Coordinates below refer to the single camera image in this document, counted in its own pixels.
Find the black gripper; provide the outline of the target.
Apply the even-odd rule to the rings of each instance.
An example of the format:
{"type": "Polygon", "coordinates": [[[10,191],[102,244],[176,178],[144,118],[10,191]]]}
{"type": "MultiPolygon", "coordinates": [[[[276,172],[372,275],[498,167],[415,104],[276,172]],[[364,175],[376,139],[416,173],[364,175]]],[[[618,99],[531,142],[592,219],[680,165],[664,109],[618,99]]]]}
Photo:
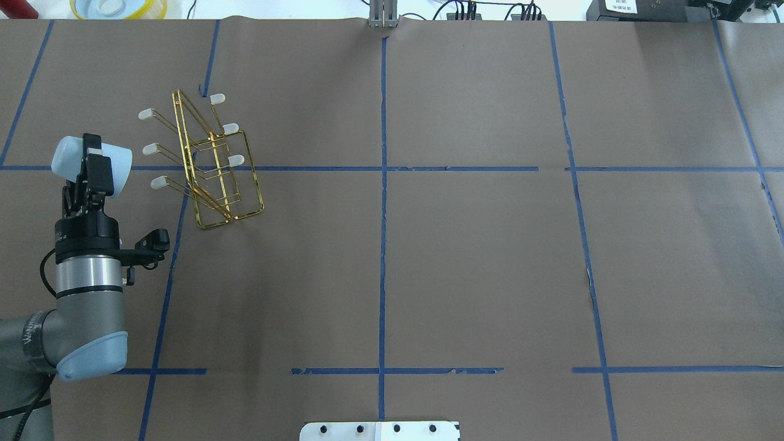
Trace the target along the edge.
{"type": "Polygon", "coordinates": [[[55,223],[55,262],[76,257],[119,255],[119,224],[104,211],[114,195],[110,158],[104,156],[102,139],[82,135],[82,163],[78,184],[62,188],[62,218],[55,223]]]}

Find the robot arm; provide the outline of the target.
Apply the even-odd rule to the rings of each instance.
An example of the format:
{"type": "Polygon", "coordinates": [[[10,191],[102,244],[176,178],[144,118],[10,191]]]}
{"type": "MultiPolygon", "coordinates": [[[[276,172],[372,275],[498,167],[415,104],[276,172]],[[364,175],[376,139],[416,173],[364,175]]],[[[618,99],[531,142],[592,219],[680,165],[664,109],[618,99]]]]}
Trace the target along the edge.
{"type": "Polygon", "coordinates": [[[120,371],[128,356],[114,162],[95,134],[62,138],[53,171],[66,179],[55,224],[56,307],[2,321],[2,439],[52,440],[50,388],[120,371]]]}

